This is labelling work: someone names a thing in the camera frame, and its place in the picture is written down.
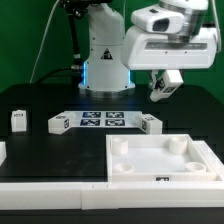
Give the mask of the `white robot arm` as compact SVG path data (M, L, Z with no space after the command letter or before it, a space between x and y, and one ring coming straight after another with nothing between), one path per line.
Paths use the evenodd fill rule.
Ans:
M90 53L80 90L95 97L132 91L132 71L151 73L151 100L169 97L183 84L181 72L210 67L221 50L220 28L204 28L215 0L158 0L132 12L133 26L107 4L88 8Z

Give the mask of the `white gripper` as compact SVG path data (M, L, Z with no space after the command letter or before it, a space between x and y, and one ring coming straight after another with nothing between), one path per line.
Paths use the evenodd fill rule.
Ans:
M202 28L189 42L175 43L167 35L132 26L125 36L121 62L130 70L152 70L149 87L155 89L158 70L209 68L216 49L215 28Z

